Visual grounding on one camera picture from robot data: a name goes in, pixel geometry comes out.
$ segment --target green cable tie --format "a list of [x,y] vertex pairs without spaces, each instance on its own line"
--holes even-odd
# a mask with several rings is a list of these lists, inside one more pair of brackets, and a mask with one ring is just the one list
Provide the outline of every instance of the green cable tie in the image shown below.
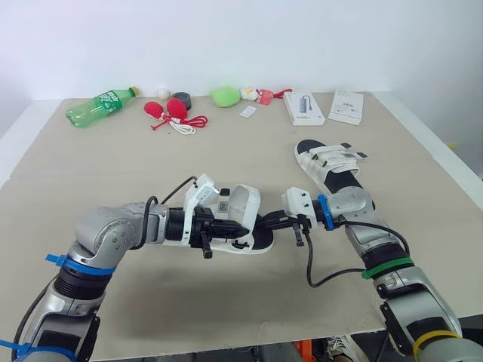
[[365,270],[361,273],[364,279],[371,279],[374,275],[384,272],[385,270],[392,268],[394,266],[403,265],[403,264],[414,264],[411,258],[401,258],[401,259],[394,259],[390,262],[384,262],[372,269]]

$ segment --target white bracket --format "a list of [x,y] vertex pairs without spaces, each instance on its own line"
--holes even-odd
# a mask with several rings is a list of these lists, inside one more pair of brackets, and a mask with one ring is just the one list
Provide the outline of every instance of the white bracket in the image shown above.
[[290,187],[282,196],[281,202],[284,205],[285,214],[297,218],[297,215],[304,215],[312,224],[312,229],[317,227],[317,218],[312,205],[312,198],[308,191],[298,187]]
[[193,212],[199,204],[203,207],[208,206],[218,196],[218,190],[214,187],[213,180],[206,174],[202,174],[186,192],[184,198],[184,226],[182,245],[189,244],[191,237],[191,222]]

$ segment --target black roll of tape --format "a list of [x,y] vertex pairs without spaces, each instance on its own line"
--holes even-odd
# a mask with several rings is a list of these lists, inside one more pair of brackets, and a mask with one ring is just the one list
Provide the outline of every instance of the black roll of tape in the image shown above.
[[191,109],[191,97],[186,92],[176,92],[171,96],[171,98],[177,98],[181,102],[183,102],[186,110],[189,111]]

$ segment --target white string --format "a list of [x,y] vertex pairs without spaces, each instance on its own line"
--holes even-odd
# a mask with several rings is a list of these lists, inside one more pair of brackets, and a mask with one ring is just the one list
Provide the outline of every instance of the white string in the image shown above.
[[170,121],[169,124],[181,134],[190,135],[196,133],[196,129],[189,124],[178,124],[173,121]]

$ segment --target green plastic bottle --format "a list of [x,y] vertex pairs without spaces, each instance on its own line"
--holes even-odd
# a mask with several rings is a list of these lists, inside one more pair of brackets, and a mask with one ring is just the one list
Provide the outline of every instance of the green plastic bottle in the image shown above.
[[74,106],[66,112],[66,117],[76,127],[89,124],[125,108],[130,100],[139,94],[136,87],[110,90],[92,98],[86,103]]

